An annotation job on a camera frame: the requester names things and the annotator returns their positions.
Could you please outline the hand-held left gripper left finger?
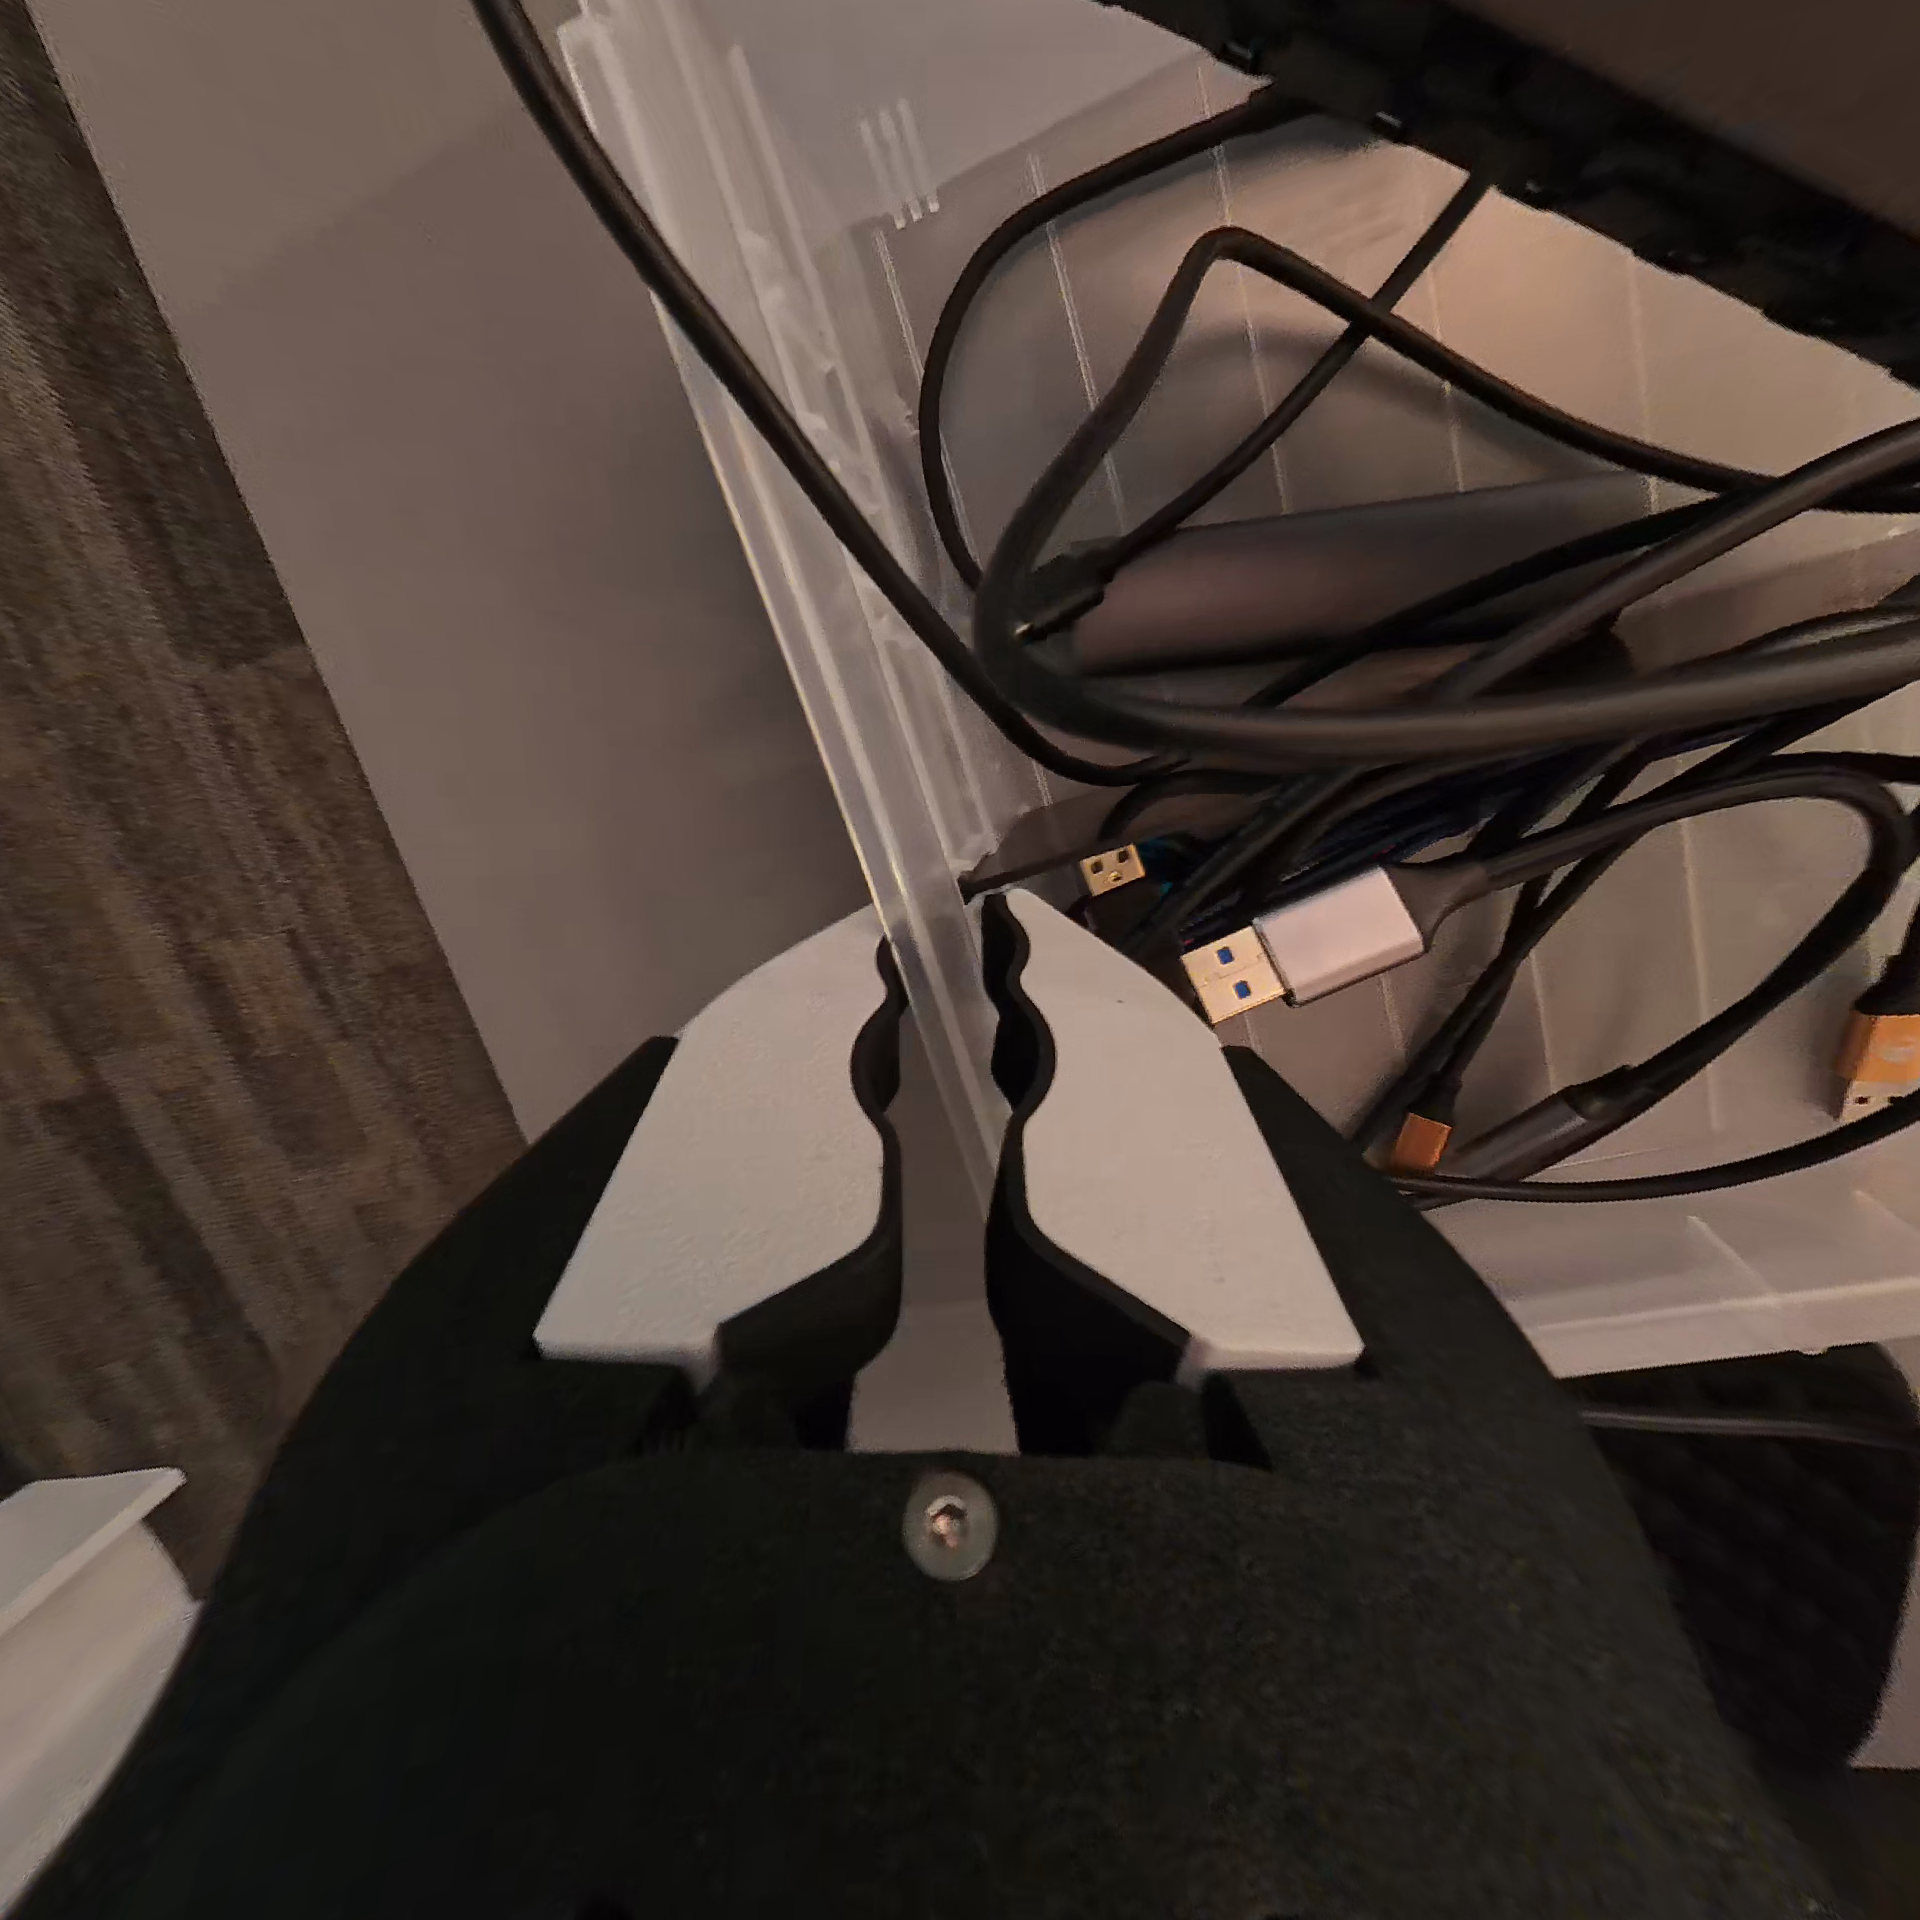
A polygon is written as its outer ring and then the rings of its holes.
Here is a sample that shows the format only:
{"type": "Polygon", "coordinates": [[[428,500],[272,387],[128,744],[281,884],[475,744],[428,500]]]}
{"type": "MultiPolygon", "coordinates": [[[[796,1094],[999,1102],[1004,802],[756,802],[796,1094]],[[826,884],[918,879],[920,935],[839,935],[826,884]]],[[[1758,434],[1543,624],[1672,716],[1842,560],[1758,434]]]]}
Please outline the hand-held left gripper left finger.
{"type": "Polygon", "coordinates": [[[686,1023],[538,1316],[538,1357],[850,1418],[900,1316],[900,1013],[879,917],[842,917],[686,1023]]]}

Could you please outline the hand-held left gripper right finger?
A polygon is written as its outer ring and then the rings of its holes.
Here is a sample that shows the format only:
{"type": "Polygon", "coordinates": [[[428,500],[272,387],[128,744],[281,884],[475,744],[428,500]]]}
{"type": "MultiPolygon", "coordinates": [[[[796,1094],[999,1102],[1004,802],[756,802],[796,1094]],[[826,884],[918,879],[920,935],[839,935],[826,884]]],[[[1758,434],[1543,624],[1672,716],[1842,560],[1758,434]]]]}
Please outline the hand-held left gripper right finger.
{"type": "Polygon", "coordinates": [[[1018,1422],[1348,1372],[1363,1336],[1213,1030],[1027,889],[979,908],[1009,1103],[986,1304],[1018,1422]]]}

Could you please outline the thin black cable small plug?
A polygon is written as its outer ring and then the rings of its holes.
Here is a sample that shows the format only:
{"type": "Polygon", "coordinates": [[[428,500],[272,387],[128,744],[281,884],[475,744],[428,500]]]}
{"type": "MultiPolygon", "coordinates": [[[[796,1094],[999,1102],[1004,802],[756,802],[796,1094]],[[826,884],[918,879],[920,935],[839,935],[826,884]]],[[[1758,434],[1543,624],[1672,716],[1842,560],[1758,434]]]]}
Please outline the thin black cable small plug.
{"type": "Polygon", "coordinates": [[[1201,845],[1192,834],[1157,834],[1102,848],[1027,839],[983,856],[956,879],[956,891],[974,903],[999,889],[1063,874],[1069,900],[1102,900],[1132,882],[1165,882],[1186,873],[1200,853],[1201,845]]]}

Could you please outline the grey metal USB hub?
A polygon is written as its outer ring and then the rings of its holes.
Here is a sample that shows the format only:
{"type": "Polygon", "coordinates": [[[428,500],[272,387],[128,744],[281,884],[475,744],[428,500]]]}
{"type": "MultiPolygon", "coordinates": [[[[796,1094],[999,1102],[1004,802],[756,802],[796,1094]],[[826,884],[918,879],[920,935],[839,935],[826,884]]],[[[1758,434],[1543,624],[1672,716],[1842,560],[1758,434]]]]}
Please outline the grey metal USB hub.
{"type": "Polygon", "coordinates": [[[1038,649],[1093,680],[1279,661],[1643,520],[1648,504],[1643,476],[1584,473],[1190,526],[1126,562],[1038,649]]]}

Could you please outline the clear plastic bin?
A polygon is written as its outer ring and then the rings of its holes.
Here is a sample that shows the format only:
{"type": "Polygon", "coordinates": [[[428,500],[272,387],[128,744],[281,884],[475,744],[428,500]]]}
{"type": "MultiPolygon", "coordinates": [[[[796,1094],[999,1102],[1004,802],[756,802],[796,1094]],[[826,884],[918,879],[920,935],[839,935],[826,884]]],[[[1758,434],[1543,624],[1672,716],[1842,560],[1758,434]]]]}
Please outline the clear plastic bin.
{"type": "MultiPolygon", "coordinates": [[[[795,410],[862,516],[960,631],[966,596],[918,473],[915,399],[962,258],[1014,208],[1259,83],[1096,5],[577,5],[551,30],[587,123],[795,410]]],[[[1190,243],[1242,226],[1373,292],[1444,205],[1457,168],[1348,123],[1235,142],[1159,186],[1032,237],[955,356],[948,476],[986,560],[1018,497],[1139,340],[1190,243]]],[[[1574,417],[1688,458],[1779,473],[1916,417],[1916,392],[1623,246],[1482,204],[1401,315],[1574,417]]],[[[1105,543],[1201,473],[1310,366],[1340,319],[1215,268],[1165,392],[1105,462],[1063,543],[1105,543]]],[[[997,1017],[960,873],[1075,786],[955,693],[829,540],[720,380],[670,331],[780,655],[800,691],[931,1075],[986,1198],[1007,1103],[997,1017]]],[[[1200,523],[1621,473],[1500,421],[1370,350],[1200,523]]],[[[1916,573],[1915,520],[1784,526],[1627,613],[1666,667],[1768,627],[1877,600],[1916,573]]],[[[1524,960],[1464,1089],[1460,1135],[1500,1128],[1749,991],[1855,874],[1839,808],[1770,803],[1659,829],[1524,960]]],[[[1558,1180],[1718,1165],[1833,1128],[1847,1007],[1896,946],[1916,879],[1866,952],[1699,1082],[1558,1180]]],[[[1481,903],[1420,964],[1220,1038],[1261,1052],[1336,1123],[1447,1017],[1500,946],[1481,903]]],[[[1565,1374],[1916,1338],[1916,1141],[1713,1194],[1647,1205],[1460,1205],[1435,1221],[1565,1374]]]]}

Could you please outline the black quilted cushion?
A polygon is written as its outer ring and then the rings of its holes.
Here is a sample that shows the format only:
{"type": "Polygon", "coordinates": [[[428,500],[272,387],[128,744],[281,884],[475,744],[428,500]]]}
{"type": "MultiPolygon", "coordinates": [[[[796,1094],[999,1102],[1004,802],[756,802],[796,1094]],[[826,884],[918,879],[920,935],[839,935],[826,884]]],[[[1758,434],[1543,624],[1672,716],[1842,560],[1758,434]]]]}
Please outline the black quilted cushion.
{"type": "Polygon", "coordinates": [[[1916,1566],[1916,1387],[1884,1345],[1565,1380],[1718,1713],[1830,1775],[1881,1717],[1916,1566]]]}

